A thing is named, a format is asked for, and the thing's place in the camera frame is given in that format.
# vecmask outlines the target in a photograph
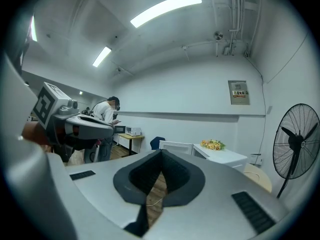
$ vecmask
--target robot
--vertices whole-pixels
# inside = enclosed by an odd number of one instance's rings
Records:
[[[8,59],[2,65],[15,102],[26,108],[15,122],[1,114],[0,167],[15,202],[30,222],[50,239],[268,239],[280,232],[288,214],[283,204],[241,172],[179,152],[156,150],[105,162],[65,167],[75,149],[91,148],[114,133],[111,125],[79,114],[77,101],[45,83],[38,99],[19,79]],[[33,112],[57,154],[44,153],[19,137]],[[57,129],[63,127],[65,136]],[[149,228],[146,197],[160,172],[168,195],[163,212]]]

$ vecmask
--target ceiling light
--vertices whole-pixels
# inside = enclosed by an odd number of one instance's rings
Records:
[[[37,35],[36,35],[36,28],[35,28],[35,17],[32,16],[32,21],[31,21],[31,36],[33,41],[38,41],[37,40]]]
[[[92,64],[96,68],[99,66],[99,64],[107,57],[107,55],[111,52],[111,49],[108,47],[104,47],[102,52],[99,54],[99,56],[95,59],[94,63]]]
[[[195,4],[201,4],[202,0],[166,0],[161,3],[156,4],[155,6],[145,10],[141,14],[139,14],[137,17],[132,19],[130,22],[136,27],[140,27],[142,24],[152,20],[153,18],[165,14],[167,12],[170,12],[172,10],[195,5]]]

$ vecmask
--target floor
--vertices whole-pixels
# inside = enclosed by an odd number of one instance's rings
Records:
[[[122,146],[114,146],[111,150],[110,159],[121,159],[122,156],[128,155],[129,151]],[[66,166],[73,166],[73,165],[82,165],[84,163],[84,150],[75,151],[69,162],[65,163]],[[152,225],[157,221],[159,216],[162,213],[162,198],[166,195],[165,190],[167,188],[165,178],[161,173],[155,182],[151,192],[146,198],[146,210],[148,216],[148,223],[149,226]]]

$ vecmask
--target flowers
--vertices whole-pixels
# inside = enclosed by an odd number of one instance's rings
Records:
[[[210,149],[210,150],[224,150],[226,145],[223,144],[220,140],[203,140],[200,143],[201,147]]]

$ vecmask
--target microwave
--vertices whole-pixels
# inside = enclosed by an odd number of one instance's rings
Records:
[[[140,136],[140,135],[142,135],[141,128],[129,127],[129,126],[125,127],[125,133],[130,135],[130,136]]]

